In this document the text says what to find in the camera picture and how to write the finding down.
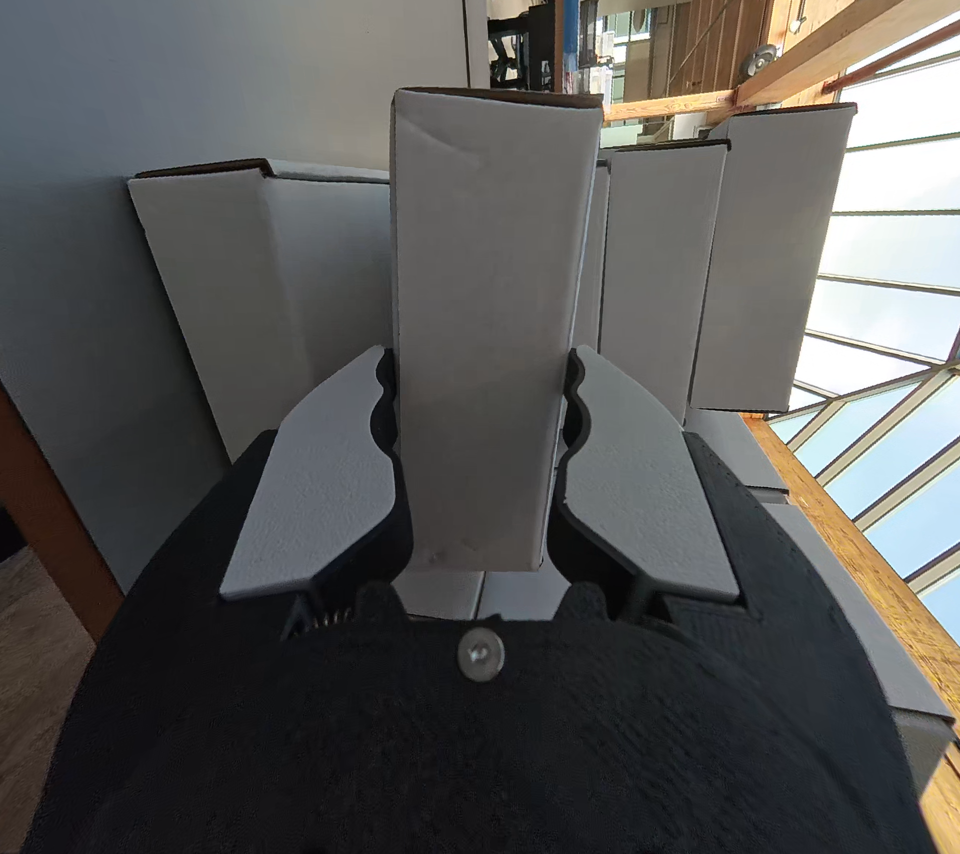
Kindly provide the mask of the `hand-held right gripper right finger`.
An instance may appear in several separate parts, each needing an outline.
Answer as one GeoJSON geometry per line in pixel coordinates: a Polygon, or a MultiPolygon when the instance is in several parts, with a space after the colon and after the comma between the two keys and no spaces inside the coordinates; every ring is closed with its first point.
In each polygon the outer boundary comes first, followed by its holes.
{"type": "Polygon", "coordinates": [[[613,620],[658,598],[733,605],[740,588],[679,423],[594,349],[568,358],[549,557],[595,585],[613,620]]]}

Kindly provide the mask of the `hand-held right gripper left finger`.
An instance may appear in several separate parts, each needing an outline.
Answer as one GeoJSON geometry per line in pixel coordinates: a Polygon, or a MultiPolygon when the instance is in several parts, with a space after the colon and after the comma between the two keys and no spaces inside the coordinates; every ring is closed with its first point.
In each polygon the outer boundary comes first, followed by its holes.
{"type": "Polygon", "coordinates": [[[390,349],[373,346],[282,421],[220,586],[223,600],[305,595],[345,611],[409,563],[413,529],[390,349]]]}

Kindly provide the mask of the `white cardboard box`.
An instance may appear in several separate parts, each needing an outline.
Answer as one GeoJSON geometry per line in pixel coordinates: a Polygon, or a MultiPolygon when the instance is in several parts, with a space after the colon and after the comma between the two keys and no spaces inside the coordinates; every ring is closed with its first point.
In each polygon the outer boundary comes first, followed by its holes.
{"type": "Polygon", "coordinates": [[[922,795],[952,712],[740,413],[786,403],[850,113],[599,157],[589,97],[407,89],[388,172],[250,159],[127,186],[232,461],[355,357],[392,351],[408,611],[554,613],[569,582],[549,557],[565,380],[590,347],[810,560],[922,795]]]}

